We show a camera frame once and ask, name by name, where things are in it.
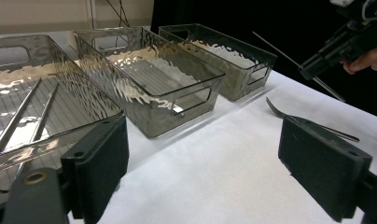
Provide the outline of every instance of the wire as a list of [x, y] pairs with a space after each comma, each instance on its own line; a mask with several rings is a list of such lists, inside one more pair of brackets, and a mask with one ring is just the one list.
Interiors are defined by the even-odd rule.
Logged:
[[[130, 27], [130, 23], [128, 22], [127, 15], [125, 14], [124, 7], [122, 6], [122, 0], [119, 0], [119, 13], [116, 11], [116, 9], [113, 7], [113, 5], [109, 2], [109, 0], [106, 0], [107, 3], [113, 8], [113, 10], [116, 12], [117, 16], [119, 17], [119, 27], [121, 27], [121, 22], [124, 22], [124, 24], [128, 27]], [[116, 47], [119, 41], [119, 37], [124, 40], [125, 42], [128, 42], [126, 39], [124, 39], [121, 35], [116, 36]]]
[[364, 21], [377, 21], [377, 17], [375, 18], [367, 18], [366, 17], [366, 9], [367, 7], [369, 6], [369, 1], [371, 0], [366, 0], [366, 2], [363, 4], [363, 8], [362, 8], [362, 19]]
[[127, 20], [127, 17], [126, 17], [126, 15], [125, 15], [124, 8], [122, 7], [121, 1], [119, 1], [119, 7], [120, 7], [120, 10], [124, 13], [124, 18], [125, 18], [125, 20], [121, 18], [121, 15], [116, 11], [116, 9], [115, 9], [115, 8], [113, 7], [113, 5], [109, 2], [109, 0], [106, 0], [106, 1], [107, 1], [107, 3], [113, 8], [113, 10], [116, 12], [116, 14], [117, 14], [118, 17], [119, 17], [119, 20], [122, 21], [122, 22], [124, 22], [124, 24], [125, 24], [126, 26], [129, 27], [130, 24], [128, 23], [128, 20]]

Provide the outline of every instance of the metal tool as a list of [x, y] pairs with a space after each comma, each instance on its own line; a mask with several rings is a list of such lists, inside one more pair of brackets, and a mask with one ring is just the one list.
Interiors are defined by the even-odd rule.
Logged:
[[[42, 115], [40, 117], [40, 121], [37, 123], [37, 126], [35, 128], [35, 133], [32, 136], [30, 143], [32, 143], [34, 141], [37, 141], [37, 140], [39, 140], [41, 138], [41, 134], [43, 132], [44, 126], [46, 125], [45, 121], [46, 121], [47, 115], [49, 113], [49, 109], [51, 108], [52, 100], [54, 99], [55, 93], [58, 90], [58, 86], [59, 86], [59, 83], [57, 83], [57, 85], [55, 86], [54, 90], [49, 93], [49, 99], [46, 102], [46, 105], [44, 107], [43, 113], [42, 113]], [[33, 149], [30, 152], [30, 155], [33, 154], [34, 151], [35, 151], [35, 149]], [[18, 171], [16, 173], [16, 178], [17, 178], [17, 176], [21, 175], [27, 169], [28, 165], [29, 165], [29, 161], [22, 162], [20, 164], [20, 167], [18, 168]]]
[[[256, 35], [259, 39], [261, 39], [262, 41], [264, 41], [265, 43], [267, 43], [268, 45], [270, 45], [271, 47], [273, 47], [274, 49], [278, 50], [278, 52], [280, 52], [282, 55], [284, 55], [285, 57], [287, 57], [291, 62], [293, 62], [296, 66], [299, 67], [299, 69], [303, 69], [303, 67], [299, 64], [299, 63], [296, 63], [293, 59], [291, 59], [290, 57], [288, 57], [286, 54], [284, 54], [284, 52], [282, 52], [280, 49], [276, 48], [274, 45], [272, 45], [270, 42], [268, 42], [267, 40], [265, 40], [263, 37], [261, 37], [260, 35], [256, 34], [254, 31], [252, 31], [254, 35]], [[327, 90], [328, 92], [330, 92], [333, 96], [335, 96], [337, 99], [339, 99], [340, 101], [342, 102], [345, 102], [345, 99], [339, 95], [335, 90], [333, 90], [330, 86], [328, 86], [326, 83], [324, 83], [322, 80], [320, 80], [318, 77], [314, 77], [313, 78], [313, 81], [315, 81], [317, 84], [319, 84], [321, 87], [323, 87], [325, 90]]]
[[35, 86], [31, 89], [31, 91], [26, 95], [25, 99], [22, 101], [20, 107], [18, 108], [17, 112], [14, 114], [13, 118], [10, 120], [6, 128], [0, 134], [0, 152], [3, 151], [11, 138], [11, 135], [14, 133], [15, 129], [17, 128], [18, 123], [20, 122], [21, 116], [23, 111], [25, 111], [26, 106], [31, 101], [32, 96], [34, 95], [37, 87], [41, 82], [41, 78], [36, 82]]
[[[268, 106], [271, 108], [271, 110], [273, 111], [273, 113], [275, 113], [275, 115], [280, 118], [280, 119], [283, 119], [286, 114], [282, 111], [280, 111], [279, 109], [277, 109], [272, 103], [271, 101], [268, 99], [268, 97], [265, 98], [265, 100], [267, 101], [267, 104]], [[319, 126], [321, 126], [322, 128], [324, 129], [327, 129], [335, 134], [337, 134], [339, 137], [343, 137], [343, 138], [346, 138], [348, 140], [351, 140], [351, 141], [354, 141], [354, 142], [359, 142], [359, 139], [357, 137], [354, 137], [350, 134], [347, 134], [347, 133], [342, 133], [340, 131], [337, 131], [337, 130], [334, 130], [334, 129], [331, 129], [329, 127], [326, 127], [326, 126], [323, 126], [323, 125], [320, 125], [318, 124]]]

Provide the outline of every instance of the white tablecloth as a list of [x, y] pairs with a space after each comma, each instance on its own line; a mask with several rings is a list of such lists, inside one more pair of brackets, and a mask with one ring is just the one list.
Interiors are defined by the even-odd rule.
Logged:
[[[377, 117], [272, 71], [261, 93], [235, 103], [219, 95], [212, 112], [157, 139], [128, 120], [128, 173], [100, 223], [336, 223], [278, 159], [282, 120], [266, 96], [287, 114], [358, 137], [350, 143], [373, 156], [377, 174]], [[362, 217], [357, 208], [342, 223]]]

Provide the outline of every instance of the metal rod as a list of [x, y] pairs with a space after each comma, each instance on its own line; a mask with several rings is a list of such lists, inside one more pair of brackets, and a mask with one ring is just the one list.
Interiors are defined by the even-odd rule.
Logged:
[[26, 95], [25, 99], [21, 103], [20, 107], [18, 108], [17, 112], [14, 114], [13, 118], [10, 120], [6, 128], [0, 134], [0, 152], [3, 151], [11, 138], [11, 135], [14, 133], [15, 129], [17, 128], [17, 124], [20, 122], [21, 116], [23, 111], [25, 111], [26, 106], [31, 101], [32, 96], [34, 95], [37, 87], [41, 82], [41, 78], [36, 82], [35, 86], [31, 89], [31, 91]]
[[[47, 115], [49, 114], [49, 109], [51, 108], [51, 104], [52, 104], [54, 96], [57, 92], [58, 86], [59, 86], [59, 83], [57, 83], [54, 90], [49, 93], [49, 99], [47, 100], [46, 105], [43, 109], [43, 113], [40, 117], [40, 121], [37, 123], [37, 126], [35, 128], [35, 133], [32, 136], [31, 141], [30, 141], [31, 143], [34, 142], [34, 141], [37, 141], [41, 138], [41, 134], [43, 133], [44, 126], [46, 125], [45, 121], [46, 121]], [[16, 177], [21, 175], [26, 170], [28, 165], [29, 165], [29, 161], [22, 162], [20, 164], [19, 168], [18, 168], [18, 171], [16, 173]]]
[[326, 83], [324, 83], [318, 77], [314, 77], [313, 81], [315, 81], [317, 84], [322, 86], [324, 89], [326, 89], [328, 92], [330, 92], [333, 96], [335, 96], [340, 101], [345, 102], [345, 99], [342, 96], [340, 96], [336, 91], [334, 91], [332, 88], [330, 88]]
[[[299, 64], [299, 63], [296, 63], [296, 61], [294, 61], [293, 59], [291, 59], [289, 56], [287, 56], [286, 54], [284, 54], [284, 52], [282, 52], [280, 49], [278, 49], [277, 47], [275, 47], [274, 45], [272, 45], [270, 42], [268, 42], [266, 39], [264, 39], [263, 37], [261, 37], [260, 35], [256, 34], [254, 31], [252, 31], [253, 34], [255, 36], [257, 36], [259, 39], [261, 39], [262, 41], [264, 41], [266, 44], [270, 45], [271, 47], [273, 47], [274, 49], [276, 49], [279, 53], [281, 53], [282, 55], [284, 55], [286, 58], [288, 58], [291, 62], [293, 62], [299, 69], [302, 69], [302, 66]], [[340, 101], [342, 102], [345, 102], [345, 99], [339, 95], [336, 91], [334, 91], [331, 87], [329, 87], [328, 85], [326, 85], [326, 83], [324, 83], [322, 80], [320, 80], [318, 77], [314, 77], [313, 80], [319, 84], [321, 87], [323, 87], [326, 91], [328, 91], [329, 93], [331, 93], [334, 97], [336, 97], [337, 99], [339, 99]]]

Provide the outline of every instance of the clear plastic tray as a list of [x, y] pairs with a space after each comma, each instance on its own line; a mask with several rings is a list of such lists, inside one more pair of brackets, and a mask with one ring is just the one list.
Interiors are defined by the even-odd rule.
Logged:
[[224, 73], [142, 28], [75, 31], [81, 68], [147, 138], [213, 110]]
[[58, 169], [95, 124], [123, 113], [49, 36], [0, 37], [0, 203], [20, 164]]
[[260, 92], [276, 60], [276, 55], [196, 23], [160, 26], [159, 35], [224, 71], [220, 94], [230, 101]]

